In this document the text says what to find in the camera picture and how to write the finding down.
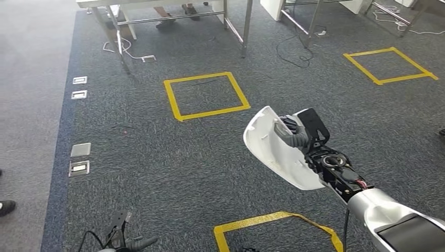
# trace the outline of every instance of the black shoe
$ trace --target black shoe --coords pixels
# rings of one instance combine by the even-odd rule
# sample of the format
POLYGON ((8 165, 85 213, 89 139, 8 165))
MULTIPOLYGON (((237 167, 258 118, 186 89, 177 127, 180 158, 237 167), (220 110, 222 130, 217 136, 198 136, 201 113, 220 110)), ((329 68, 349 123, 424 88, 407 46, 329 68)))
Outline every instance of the black shoe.
MULTIPOLYGON (((181 5, 182 9, 185 11, 185 15, 194 15, 198 14, 198 12, 195 10, 195 7, 187 7, 187 5, 183 4, 181 5)), ((191 17, 190 19, 193 21, 199 21, 201 17, 191 17)))
POLYGON ((157 29, 165 29, 167 27, 170 27, 176 19, 167 19, 167 20, 162 20, 159 23, 157 23, 156 28, 157 29))
POLYGON ((0 217, 5 216, 15 209, 15 201, 0 201, 0 217))

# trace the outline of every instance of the white cable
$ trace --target white cable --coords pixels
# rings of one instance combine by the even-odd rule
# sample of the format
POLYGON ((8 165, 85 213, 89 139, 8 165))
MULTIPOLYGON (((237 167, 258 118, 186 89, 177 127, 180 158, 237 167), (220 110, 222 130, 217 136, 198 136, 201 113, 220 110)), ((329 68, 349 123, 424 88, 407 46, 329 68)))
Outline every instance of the white cable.
MULTIPOLYGON (((382 7, 386 8, 387 10, 389 10, 390 12, 393 12, 393 13, 399 13, 399 12, 400 12, 399 9, 397 9, 396 6, 384 5, 384 6, 382 6, 382 7)), ((385 21, 385 22, 398 23, 398 20, 395 19, 395 18, 394 18, 394 20, 379 19, 378 16, 377 16, 377 14, 386 14, 386 15, 388 15, 388 13, 384 12, 384 11, 381 10, 381 9, 377 9, 377 10, 375 10, 375 11, 373 12, 373 14, 374 14, 374 16, 375 16, 375 20, 377 20, 377 21, 385 21)), ((403 25, 403 24, 402 24, 402 25, 397 24, 397 30, 403 32, 404 30, 401 29, 401 27, 404 27, 404 26, 406 26, 406 25, 403 25)), ((434 32, 432 32, 432 31, 422 31, 422 32, 418 32, 418 31, 415 31, 415 30, 409 30, 409 31, 410 31, 410 32, 413 32, 413 33, 415 33, 415 34, 435 34, 435 35, 440 35, 440 34, 442 34, 442 33, 445 33, 445 30, 444 30, 444 31, 441 31, 441 32, 439 32, 439 33, 434 33, 434 32)))
MULTIPOLYGON (((128 47, 124 46, 124 43, 122 43, 122 51, 124 51, 126 54, 128 54, 128 56, 132 57, 133 59, 141 59, 143 62, 145 62, 146 59, 148 58, 153 58, 154 60, 156 60, 156 58, 154 57, 154 55, 147 55, 147 56, 142 56, 142 57, 134 57, 133 55, 131 55, 128 52, 128 49, 130 49, 131 47, 131 42, 126 40, 125 38, 121 38, 123 41, 128 43, 128 47)), ((105 42, 105 44, 103 44, 102 50, 104 51, 109 51, 111 53, 116 53, 115 51, 111 50, 111 49, 106 49, 105 47, 109 44, 110 42, 105 42)))

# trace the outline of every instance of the black cable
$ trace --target black cable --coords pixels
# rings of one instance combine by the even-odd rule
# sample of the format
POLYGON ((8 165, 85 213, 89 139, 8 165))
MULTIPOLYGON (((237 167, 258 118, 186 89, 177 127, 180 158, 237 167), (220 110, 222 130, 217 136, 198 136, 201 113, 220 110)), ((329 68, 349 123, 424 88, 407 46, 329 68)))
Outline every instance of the black cable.
MULTIPOLYGON (((295 17, 295 5, 293 6, 292 17, 295 17)), ((291 64, 293 64, 294 66, 297 66, 297 67, 299 67, 299 68, 308 68, 308 67, 311 65, 310 60, 314 58, 314 53, 313 53, 309 48, 307 48, 307 47, 304 45, 304 43, 303 43, 303 41, 301 40, 300 34, 298 33, 298 30, 296 29, 296 27, 295 27, 295 32, 296 32, 296 34, 295 34, 294 36, 292 36, 292 37, 290 37, 290 38, 287 38, 287 39, 285 39, 285 40, 279 42, 279 43, 277 44, 277 47, 275 48, 275 50, 277 51, 277 55, 278 55, 278 57, 280 57, 281 60, 284 60, 284 61, 286 61, 286 62, 288 62, 288 63, 291 63, 291 64), (308 63, 306 66, 301 66, 301 65, 298 65, 297 63, 295 63, 295 62, 293 62, 293 61, 290 61, 290 60, 288 60, 288 59, 285 59, 283 56, 281 56, 281 54, 280 54, 280 52, 279 52, 279 47, 280 47, 280 45, 281 45, 283 42, 286 42, 286 41, 288 41, 288 40, 290 40, 290 39, 293 39, 293 38, 295 38, 295 37, 297 37, 297 36, 298 36, 298 39, 299 39, 300 43, 303 45, 304 49, 306 49, 306 50, 311 54, 309 58, 306 57, 306 56, 300 56, 300 57, 299 57, 299 59, 300 59, 301 61, 303 61, 303 62, 307 62, 307 63, 308 63)))
POLYGON ((83 243, 85 242, 85 238, 87 236, 87 233, 92 234, 96 238, 98 243, 100 244, 100 247, 103 248, 103 243, 100 241, 98 236, 93 231, 88 230, 88 231, 85 231, 85 233, 83 233, 82 241, 80 242, 79 249, 77 249, 77 252, 80 252, 82 250, 82 246, 83 246, 83 243))
POLYGON ((346 209, 345 214, 345 225, 343 227, 343 252, 346 252, 346 244, 347 244, 347 224, 349 222, 349 208, 346 209))

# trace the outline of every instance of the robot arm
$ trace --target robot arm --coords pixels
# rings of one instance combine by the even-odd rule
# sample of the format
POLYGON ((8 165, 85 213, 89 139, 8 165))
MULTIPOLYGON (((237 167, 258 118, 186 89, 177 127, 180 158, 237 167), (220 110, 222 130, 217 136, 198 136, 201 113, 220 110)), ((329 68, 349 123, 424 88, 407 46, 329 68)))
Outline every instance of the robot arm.
MULTIPOLYGON (((380 251, 445 252, 443 221, 402 205, 382 190, 374 188, 353 169, 347 155, 326 146, 329 137, 329 131, 314 109, 305 109, 296 114, 278 118, 270 107, 265 107, 250 122, 245 131, 245 143, 249 150, 277 174, 300 188, 299 182, 304 179, 299 180, 299 176, 303 176, 304 169, 300 166, 289 168, 289 162, 280 163, 282 157, 279 156, 282 151, 289 153, 286 148, 298 148, 304 157, 306 169, 316 173, 321 184, 329 187, 339 196, 349 211, 368 229, 374 245, 380 251), (267 136, 269 139, 278 136, 279 140, 270 140, 269 143, 265 143, 261 152, 258 152, 252 147, 251 142, 254 136, 265 133, 260 131, 261 127, 273 128, 267 136), (287 147, 279 145, 277 142, 280 140, 287 147), (268 163, 271 155, 261 158, 266 149, 275 150, 275 153, 278 153, 274 156, 276 158, 274 162, 268 163)), ((296 152, 295 155, 299 155, 298 150, 295 150, 293 153, 296 152)))

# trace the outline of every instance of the metal frame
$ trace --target metal frame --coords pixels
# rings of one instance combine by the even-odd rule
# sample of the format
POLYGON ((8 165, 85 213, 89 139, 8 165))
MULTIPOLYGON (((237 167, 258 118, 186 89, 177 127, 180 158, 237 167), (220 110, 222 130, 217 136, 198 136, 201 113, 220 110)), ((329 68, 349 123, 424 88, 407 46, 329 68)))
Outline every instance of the metal frame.
POLYGON ((431 5, 432 0, 423 0, 425 2, 425 4, 423 5, 422 9, 420 9, 420 11, 414 16, 414 18, 412 19, 412 21, 408 21, 404 18, 402 18, 401 16, 389 11, 388 9, 386 9, 385 7, 383 7, 380 4, 377 4, 375 2, 375 0, 371 0, 371 3, 369 4, 368 8, 365 11, 365 15, 368 14, 369 10, 371 9, 372 6, 377 7, 378 9, 381 9, 383 12, 391 15, 393 18, 403 22, 404 24, 407 25, 407 27, 405 28, 405 30, 403 30, 400 34, 399 37, 404 37, 406 35, 407 32, 409 32, 409 30, 411 29, 411 27, 413 26, 413 24, 415 24, 417 22, 417 20, 419 19, 420 15, 422 15, 422 13, 424 13, 426 11, 426 9, 431 5))
POLYGON ((318 14, 319 14, 320 7, 323 4, 326 4, 326 3, 347 2, 347 1, 351 1, 351 0, 318 0, 318 1, 297 2, 297 3, 289 3, 289 4, 287 4, 285 1, 283 1, 283 6, 281 8, 281 14, 286 16, 291 22, 293 22, 295 24, 295 26, 298 29, 300 29, 302 32, 304 32, 308 36, 308 38, 306 39, 305 43, 303 43, 303 46, 305 48, 307 48, 307 47, 309 47, 309 44, 310 44, 311 39, 312 39, 312 35, 314 34, 314 30, 315 30, 315 27, 316 27, 315 22, 316 22, 318 14), (315 11, 314 11, 314 15, 312 16, 311 25, 309 26, 309 31, 306 30, 297 21, 295 21, 295 19, 293 19, 293 17, 289 13, 287 13, 286 10, 285 10, 285 8, 289 7, 289 6, 307 5, 307 4, 316 4, 317 5, 317 7, 315 8, 315 11))
MULTIPOLYGON (((149 19, 139 19, 139 20, 131 20, 131 21, 124 21, 124 22, 118 22, 116 17, 114 15, 110 15, 111 20, 113 21, 113 25, 116 28, 116 36, 118 38, 118 45, 115 44, 114 39, 110 36, 108 33, 108 29, 105 25, 105 22, 100 15, 97 7, 91 7, 93 10, 94 15, 96 16, 96 19, 98 20, 100 26, 102 27, 103 31, 108 37, 108 40, 112 46, 113 51, 118 51, 119 53, 117 55, 119 61, 121 62, 122 67, 124 68, 125 72, 127 74, 130 73, 130 70, 127 66, 127 64, 124 61, 124 58, 122 56, 122 42, 121 42, 121 25, 132 25, 132 24, 140 24, 140 23, 149 23, 149 22, 158 22, 162 20, 170 20, 170 19, 181 19, 181 18, 190 18, 190 17, 202 17, 202 16, 213 16, 213 15, 224 15, 223 23, 224 23, 224 29, 229 29, 235 34, 238 41, 241 43, 241 57, 245 58, 247 54, 247 41, 249 38, 249 28, 250 28, 250 18, 252 14, 252 5, 253 0, 247 0, 247 10, 246 10, 246 18, 244 23, 244 34, 241 36, 236 28, 233 26, 233 24, 230 22, 228 15, 227 15, 227 0, 223 0, 224 5, 224 11, 222 12, 206 12, 206 13, 198 13, 195 15, 183 15, 183 16, 175 16, 175 17, 161 17, 161 18, 149 18, 149 19)), ((107 11, 109 13, 112 13, 110 5, 105 6, 107 8, 107 11)))

